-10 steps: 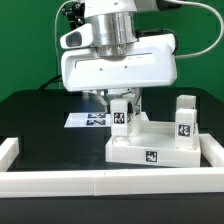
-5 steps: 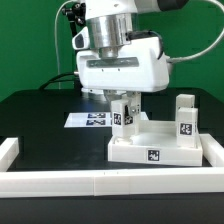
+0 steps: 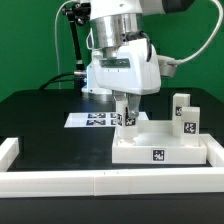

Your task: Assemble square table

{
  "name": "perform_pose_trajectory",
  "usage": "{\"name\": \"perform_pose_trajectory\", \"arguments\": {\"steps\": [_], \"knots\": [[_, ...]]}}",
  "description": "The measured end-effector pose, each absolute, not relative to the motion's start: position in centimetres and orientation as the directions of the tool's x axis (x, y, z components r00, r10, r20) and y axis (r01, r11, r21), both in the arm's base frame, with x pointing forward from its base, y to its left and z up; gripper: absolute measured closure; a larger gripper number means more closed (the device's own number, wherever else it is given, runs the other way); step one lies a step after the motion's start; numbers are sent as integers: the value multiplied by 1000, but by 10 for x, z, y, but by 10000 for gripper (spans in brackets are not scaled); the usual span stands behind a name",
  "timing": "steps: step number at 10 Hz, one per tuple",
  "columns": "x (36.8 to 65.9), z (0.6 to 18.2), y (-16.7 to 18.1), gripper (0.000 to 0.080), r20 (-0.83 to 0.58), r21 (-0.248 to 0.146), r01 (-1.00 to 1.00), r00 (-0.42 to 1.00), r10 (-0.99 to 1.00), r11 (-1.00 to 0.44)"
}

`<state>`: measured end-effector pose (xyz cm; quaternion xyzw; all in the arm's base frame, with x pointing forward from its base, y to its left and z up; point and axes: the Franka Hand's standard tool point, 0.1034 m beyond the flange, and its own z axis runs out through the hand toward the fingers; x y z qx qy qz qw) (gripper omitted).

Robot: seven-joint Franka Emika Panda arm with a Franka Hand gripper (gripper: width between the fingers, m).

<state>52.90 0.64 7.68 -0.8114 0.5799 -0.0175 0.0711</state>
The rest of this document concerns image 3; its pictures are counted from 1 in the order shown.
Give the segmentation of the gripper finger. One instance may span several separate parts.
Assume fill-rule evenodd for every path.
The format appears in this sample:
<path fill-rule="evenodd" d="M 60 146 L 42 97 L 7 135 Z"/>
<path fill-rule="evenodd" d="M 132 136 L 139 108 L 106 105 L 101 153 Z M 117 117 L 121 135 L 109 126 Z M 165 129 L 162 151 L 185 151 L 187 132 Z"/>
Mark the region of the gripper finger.
<path fill-rule="evenodd" d="M 126 105 L 126 95 L 124 92 L 114 91 L 113 97 L 116 102 L 116 108 L 120 109 Z"/>
<path fill-rule="evenodd" d="M 139 105 L 141 101 L 141 96 L 136 94 L 128 94 L 128 125 L 135 125 L 136 119 L 139 116 Z"/>

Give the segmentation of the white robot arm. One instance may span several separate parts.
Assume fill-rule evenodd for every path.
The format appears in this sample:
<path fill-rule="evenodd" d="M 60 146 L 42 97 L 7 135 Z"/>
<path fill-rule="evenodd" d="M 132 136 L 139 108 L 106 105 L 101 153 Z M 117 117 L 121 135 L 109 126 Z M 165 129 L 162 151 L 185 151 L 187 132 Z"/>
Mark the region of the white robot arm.
<path fill-rule="evenodd" d="M 143 95 L 156 93 L 161 78 L 175 73 L 178 60 L 157 54 L 143 30 L 145 15 L 179 13 L 195 0 L 71 0 L 78 25 L 90 24 L 88 91 L 113 93 L 125 106 L 118 113 L 139 114 Z"/>

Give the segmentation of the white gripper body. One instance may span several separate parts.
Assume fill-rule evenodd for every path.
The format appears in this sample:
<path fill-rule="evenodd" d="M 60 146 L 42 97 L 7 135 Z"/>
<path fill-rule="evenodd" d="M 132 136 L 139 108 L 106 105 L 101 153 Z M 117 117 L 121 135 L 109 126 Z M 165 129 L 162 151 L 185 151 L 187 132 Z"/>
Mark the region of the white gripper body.
<path fill-rule="evenodd" d="M 92 69 L 101 88 L 125 93 L 147 95 L 161 87 L 157 54 L 151 45 L 151 58 L 147 60 L 146 38 L 129 41 L 116 51 L 116 58 L 108 59 L 103 49 L 92 49 Z"/>

